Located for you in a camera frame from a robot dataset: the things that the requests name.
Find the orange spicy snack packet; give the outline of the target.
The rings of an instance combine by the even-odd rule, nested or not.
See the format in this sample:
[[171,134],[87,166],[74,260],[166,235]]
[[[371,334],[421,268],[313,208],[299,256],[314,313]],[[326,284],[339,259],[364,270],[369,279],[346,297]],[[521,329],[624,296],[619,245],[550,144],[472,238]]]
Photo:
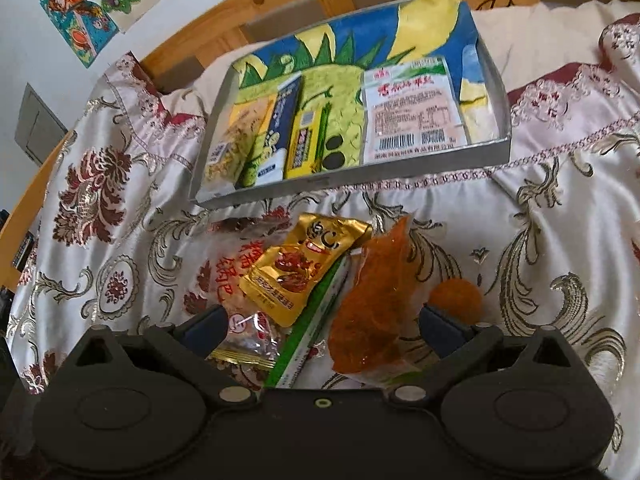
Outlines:
[[416,315],[419,286],[411,257],[410,216],[362,246],[354,284],[338,306],[329,332],[332,370],[343,375],[373,372],[401,358],[398,340]]

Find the orange round ball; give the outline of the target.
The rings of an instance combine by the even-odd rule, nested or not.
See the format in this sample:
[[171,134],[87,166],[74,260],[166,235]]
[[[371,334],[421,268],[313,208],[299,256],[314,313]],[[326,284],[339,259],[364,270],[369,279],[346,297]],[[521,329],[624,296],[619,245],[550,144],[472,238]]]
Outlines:
[[480,322],[483,316],[480,290],[463,278],[450,278],[436,285],[428,296],[427,304],[466,325]]

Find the clear red-lettered rice cracker bag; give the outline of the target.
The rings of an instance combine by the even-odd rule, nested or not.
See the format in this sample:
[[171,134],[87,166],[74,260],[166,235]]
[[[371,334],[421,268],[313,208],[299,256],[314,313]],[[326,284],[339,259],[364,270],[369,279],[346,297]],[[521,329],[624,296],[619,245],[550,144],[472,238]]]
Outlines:
[[183,296],[190,315],[220,304],[228,314],[227,336],[209,355],[217,370],[259,390],[280,356],[288,332],[258,309],[242,292],[241,278],[267,248],[285,238],[291,221],[278,218],[232,218],[204,231],[204,259]]

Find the gold chicken snack packet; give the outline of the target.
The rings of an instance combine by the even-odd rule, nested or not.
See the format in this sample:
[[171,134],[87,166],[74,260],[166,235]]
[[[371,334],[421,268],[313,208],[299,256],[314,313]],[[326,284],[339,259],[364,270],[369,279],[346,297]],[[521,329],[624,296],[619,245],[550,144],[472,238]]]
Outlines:
[[240,289],[276,324],[290,327],[331,266],[371,234],[367,222],[303,212],[285,241],[269,247],[240,279]]

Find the green white snack packet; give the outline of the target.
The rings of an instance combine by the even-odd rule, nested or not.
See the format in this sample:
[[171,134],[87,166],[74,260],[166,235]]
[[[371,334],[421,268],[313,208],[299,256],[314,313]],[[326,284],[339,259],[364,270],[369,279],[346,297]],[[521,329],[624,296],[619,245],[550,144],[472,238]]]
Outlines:
[[280,356],[264,382],[265,388],[293,387],[344,285],[349,267],[349,256],[342,257],[312,290],[305,309],[282,344]]

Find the floral satin bedspread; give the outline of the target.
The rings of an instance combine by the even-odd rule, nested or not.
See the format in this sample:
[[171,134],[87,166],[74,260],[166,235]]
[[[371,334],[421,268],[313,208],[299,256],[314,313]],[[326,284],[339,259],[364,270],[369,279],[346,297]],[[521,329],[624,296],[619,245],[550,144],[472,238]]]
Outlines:
[[[634,32],[602,32],[631,54]],[[204,259],[204,231],[226,220],[188,197],[191,169],[224,72],[242,47],[192,86],[154,96],[125,55],[98,80],[47,182],[37,244],[6,330],[31,393],[42,393],[90,326],[135,333],[190,314],[183,296]],[[424,174],[238,208],[295,221],[303,211],[370,222],[410,214],[422,292],[464,278],[483,315],[512,335],[557,327],[613,404],[603,462],[639,474],[639,88],[597,64],[567,64],[511,101],[506,165]]]

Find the beige popcorn snack packet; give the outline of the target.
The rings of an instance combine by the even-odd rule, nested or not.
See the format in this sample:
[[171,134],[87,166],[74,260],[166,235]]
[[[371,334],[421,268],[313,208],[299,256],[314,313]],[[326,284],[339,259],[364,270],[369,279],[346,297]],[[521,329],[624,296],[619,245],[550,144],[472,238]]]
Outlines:
[[224,128],[213,134],[207,150],[198,190],[204,200],[225,196],[235,190],[275,100],[276,96],[272,94],[232,105]]

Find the dark blue snack packet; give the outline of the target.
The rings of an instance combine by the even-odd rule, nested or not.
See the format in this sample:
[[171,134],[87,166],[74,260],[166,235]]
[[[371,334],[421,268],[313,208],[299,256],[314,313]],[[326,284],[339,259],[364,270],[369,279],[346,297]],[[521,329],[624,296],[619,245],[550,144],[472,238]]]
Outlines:
[[273,95],[272,103],[240,175],[239,188],[252,188],[284,179],[284,166],[303,80],[302,74],[296,73],[278,85],[278,91]]

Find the yellow snack packet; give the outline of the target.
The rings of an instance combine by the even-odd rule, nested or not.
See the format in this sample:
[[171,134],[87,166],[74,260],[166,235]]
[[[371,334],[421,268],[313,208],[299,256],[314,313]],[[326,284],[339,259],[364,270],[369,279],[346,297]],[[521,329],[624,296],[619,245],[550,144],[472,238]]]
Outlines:
[[284,170],[286,180],[319,171],[330,111],[331,103],[326,102],[322,107],[300,110],[296,115]]

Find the white pink sausage packet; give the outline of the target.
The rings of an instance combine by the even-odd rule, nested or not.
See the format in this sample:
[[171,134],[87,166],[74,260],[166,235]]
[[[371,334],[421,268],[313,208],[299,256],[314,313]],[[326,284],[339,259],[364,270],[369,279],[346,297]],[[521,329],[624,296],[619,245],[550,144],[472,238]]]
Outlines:
[[368,70],[361,162],[393,162],[471,144],[442,56]]

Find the grey tray with painted liner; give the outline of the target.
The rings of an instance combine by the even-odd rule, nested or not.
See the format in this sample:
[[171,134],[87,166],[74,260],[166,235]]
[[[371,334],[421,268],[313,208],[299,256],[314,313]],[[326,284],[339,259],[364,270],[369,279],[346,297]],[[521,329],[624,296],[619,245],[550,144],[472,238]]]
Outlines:
[[[363,165],[366,109],[362,76],[368,70],[442,56],[471,144],[421,157]],[[331,103],[320,169],[306,177],[236,188],[209,200],[198,194],[213,134],[232,105],[271,96],[301,73],[298,111]],[[190,185],[200,206],[217,209],[299,192],[409,179],[422,174],[500,165],[510,156],[509,103],[468,4],[463,0],[405,0],[332,18],[240,56],[224,72]]]

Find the blue cartoon girl drawing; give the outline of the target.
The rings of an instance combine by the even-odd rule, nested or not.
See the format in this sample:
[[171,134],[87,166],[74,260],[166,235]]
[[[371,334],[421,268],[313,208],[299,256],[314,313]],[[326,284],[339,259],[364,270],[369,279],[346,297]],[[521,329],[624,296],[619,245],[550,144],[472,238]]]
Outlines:
[[39,0],[66,44],[89,67],[119,28],[110,11],[122,0]]

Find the grey wall panel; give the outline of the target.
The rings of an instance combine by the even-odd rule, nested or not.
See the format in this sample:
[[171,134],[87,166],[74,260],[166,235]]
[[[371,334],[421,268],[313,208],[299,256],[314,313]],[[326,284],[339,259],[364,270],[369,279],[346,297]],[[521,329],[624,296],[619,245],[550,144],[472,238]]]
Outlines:
[[67,129],[30,84],[26,84],[15,130],[15,142],[41,166],[66,136]]

